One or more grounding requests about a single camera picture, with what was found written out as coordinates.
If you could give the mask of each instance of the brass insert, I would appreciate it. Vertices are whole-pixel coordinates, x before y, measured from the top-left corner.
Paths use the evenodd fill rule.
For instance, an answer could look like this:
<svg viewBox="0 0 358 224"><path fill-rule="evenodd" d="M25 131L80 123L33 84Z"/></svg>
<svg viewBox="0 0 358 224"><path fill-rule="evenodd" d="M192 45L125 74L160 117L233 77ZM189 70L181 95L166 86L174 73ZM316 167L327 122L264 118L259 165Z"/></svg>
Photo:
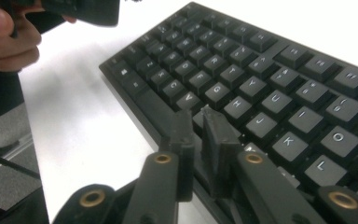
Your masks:
<svg viewBox="0 0 358 224"><path fill-rule="evenodd" d="M83 207L93 207L103 202L105 193L101 189L93 189L83 194L80 198L80 205Z"/></svg>
<svg viewBox="0 0 358 224"><path fill-rule="evenodd" d="M255 163L255 164L258 164L258 163L263 162L263 158L261 158L261 157L260 157L259 155L257 155L257 154L248 154L248 155L246 155L245 159L246 159L248 162Z"/></svg>
<svg viewBox="0 0 358 224"><path fill-rule="evenodd" d="M171 157L168 156L168 155L165 155L165 154L158 155L158 156L155 157L155 162L156 163L163 164L163 163L168 163L170 161L171 161Z"/></svg>
<svg viewBox="0 0 358 224"><path fill-rule="evenodd" d="M329 199L335 203L336 205L346 208L346 209L357 209L358 208L358 202L354 200L351 196L348 194L339 192L339 191L333 191L328 194Z"/></svg>

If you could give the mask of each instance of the desk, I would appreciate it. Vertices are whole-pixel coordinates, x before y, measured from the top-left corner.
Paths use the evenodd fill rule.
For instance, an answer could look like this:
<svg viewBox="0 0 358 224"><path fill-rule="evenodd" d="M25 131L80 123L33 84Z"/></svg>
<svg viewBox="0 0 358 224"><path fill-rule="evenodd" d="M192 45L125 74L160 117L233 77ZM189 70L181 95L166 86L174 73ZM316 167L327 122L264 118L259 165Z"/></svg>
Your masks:
<svg viewBox="0 0 358 224"><path fill-rule="evenodd" d="M358 1L196 2L358 65ZM122 1L116 28L79 21L43 35L39 62L20 77L50 220L83 186L123 187L157 149L98 65L186 3ZM212 223L194 203L180 222Z"/></svg>

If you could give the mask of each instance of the white table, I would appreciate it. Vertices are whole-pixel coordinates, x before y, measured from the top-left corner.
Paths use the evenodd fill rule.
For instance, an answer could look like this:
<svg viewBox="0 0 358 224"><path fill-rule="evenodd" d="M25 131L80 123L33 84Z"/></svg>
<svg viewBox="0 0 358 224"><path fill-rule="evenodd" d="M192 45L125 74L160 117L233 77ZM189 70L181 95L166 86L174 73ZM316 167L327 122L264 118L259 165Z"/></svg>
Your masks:
<svg viewBox="0 0 358 224"><path fill-rule="evenodd" d="M358 65L358 1L196 2ZM98 65L186 3L122 1L115 28L79 21L43 35L39 62L20 77L51 221L84 186L131 182L157 149ZM198 203L182 203L180 223L212 223Z"/></svg>

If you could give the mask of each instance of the keyboard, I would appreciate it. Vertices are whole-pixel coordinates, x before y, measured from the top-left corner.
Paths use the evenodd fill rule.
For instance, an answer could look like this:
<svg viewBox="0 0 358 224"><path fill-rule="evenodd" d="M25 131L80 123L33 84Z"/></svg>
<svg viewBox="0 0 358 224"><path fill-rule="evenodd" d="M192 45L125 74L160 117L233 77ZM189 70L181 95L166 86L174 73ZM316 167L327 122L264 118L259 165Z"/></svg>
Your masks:
<svg viewBox="0 0 358 224"><path fill-rule="evenodd" d="M266 154L305 195L358 193L358 67L218 11L190 3L101 63L159 143L175 112L196 134L195 192L220 223L229 201L209 197L202 108L224 114L244 150Z"/></svg>

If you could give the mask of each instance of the white surface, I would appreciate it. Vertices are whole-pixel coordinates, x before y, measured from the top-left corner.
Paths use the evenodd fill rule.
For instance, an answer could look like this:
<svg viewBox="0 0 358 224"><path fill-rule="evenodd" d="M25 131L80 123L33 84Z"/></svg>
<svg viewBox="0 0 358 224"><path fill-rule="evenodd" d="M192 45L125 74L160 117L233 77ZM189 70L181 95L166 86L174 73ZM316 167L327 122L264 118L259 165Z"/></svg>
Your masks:
<svg viewBox="0 0 358 224"><path fill-rule="evenodd" d="M112 94L98 65L187 2L122 1L118 27L79 21L43 35L40 60L23 69L21 85L50 220L83 186L119 189L132 181L156 148ZM358 65L358 1L196 2ZM180 222L211 223L203 213L185 210L195 213Z"/></svg>

